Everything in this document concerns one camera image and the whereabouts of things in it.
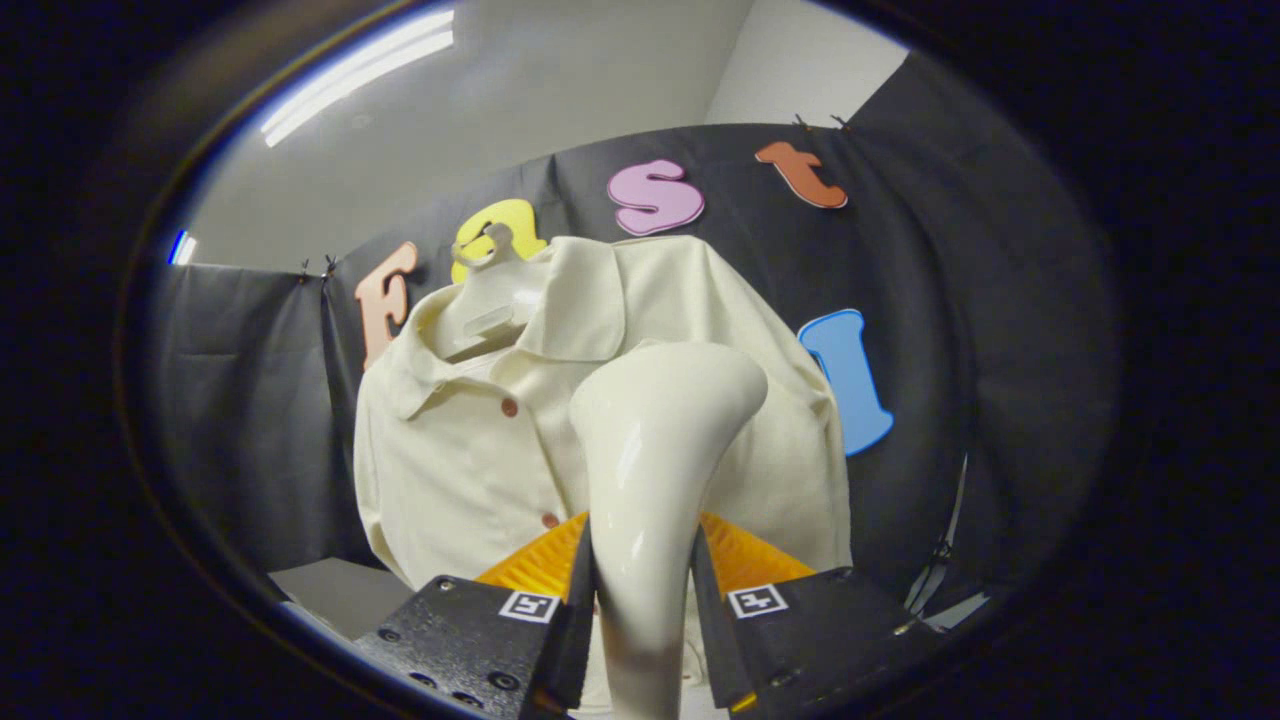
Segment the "foam letter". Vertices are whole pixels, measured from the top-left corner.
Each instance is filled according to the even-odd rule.
[[[463,258],[477,260],[493,252],[493,240],[484,234],[484,227],[490,223],[502,223],[511,228],[511,247],[525,260],[547,247],[547,241],[538,238],[534,206],[527,200],[511,197],[494,202],[462,223],[454,242],[463,245],[461,251]],[[467,279],[466,265],[454,260],[449,277],[454,283]]]
[[[790,142],[774,142],[755,154],[755,159],[769,163],[782,173],[782,179],[800,196],[800,200],[818,208],[844,208],[849,196],[837,186],[826,186],[813,168],[820,168],[817,155],[800,152]]]
[[[881,407],[876,382],[863,350],[863,314],[838,310],[810,320],[797,333],[800,345],[827,375],[840,424],[845,429],[845,456],[867,450],[893,427],[893,415]]]
[[[365,370],[392,343],[387,318],[398,325],[408,315],[403,273],[413,265],[417,265],[417,246],[406,242],[356,284],[356,302],[360,302],[360,322],[365,329]]]
[[[622,205],[618,225],[635,236],[653,234],[694,222],[707,201],[691,184],[672,182],[685,169],[671,160],[623,168],[609,179],[609,199]]]

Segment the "ceiling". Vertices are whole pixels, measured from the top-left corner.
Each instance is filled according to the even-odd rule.
[[[453,47],[268,147],[251,124],[206,178],[195,261],[320,266],[396,218],[525,160],[701,124],[751,0],[462,0]]]

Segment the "cream shirt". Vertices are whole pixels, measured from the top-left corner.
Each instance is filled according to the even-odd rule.
[[[474,578],[589,509],[568,401],[591,372],[641,345],[704,341],[751,356],[768,377],[760,411],[721,460],[705,510],[817,570],[849,565],[849,484],[827,379],[795,334],[716,251],[691,236],[603,243],[556,237],[543,299],[484,372],[436,357],[428,327],[461,290],[410,313],[369,368],[356,409],[360,518],[378,557],[419,589]],[[705,682],[687,597],[686,684]],[[594,632],[581,711],[608,707]]]

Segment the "fluorescent light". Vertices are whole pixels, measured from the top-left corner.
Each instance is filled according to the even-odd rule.
[[[302,123],[316,117],[320,110],[324,110],[329,105],[342,100],[353,90],[394,70],[396,68],[399,68],[401,65],[407,65],[419,58],[424,58],[431,53],[438,53],[451,45],[453,45],[453,31],[444,31],[413,45],[402,47],[390,55],[381,58],[376,63],[365,65],[364,68],[344,76],[337,83],[324,88],[321,92],[312,96],[307,102],[294,109],[292,114],[282,119],[270,132],[264,133],[266,135],[266,146],[275,147],[278,142],[288,137],[293,131],[298,129]]]
[[[173,243],[173,251],[169,252],[170,265],[186,265],[191,261],[192,254],[196,252],[196,238],[191,236],[187,231],[178,233],[178,240]]]
[[[266,145],[275,146],[317,113],[392,70],[453,45],[453,10],[431,13],[369,41],[289,97],[262,123]]]

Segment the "white hanger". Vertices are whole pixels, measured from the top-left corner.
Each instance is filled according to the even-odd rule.
[[[444,360],[512,342],[543,296],[548,264],[521,259],[512,247],[511,228],[503,223],[490,223],[484,234],[493,240],[493,252],[484,258],[465,258],[462,249],[468,243],[453,245],[453,259],[467,268],[467,279],[458,296],[424,328],[424,340]]]

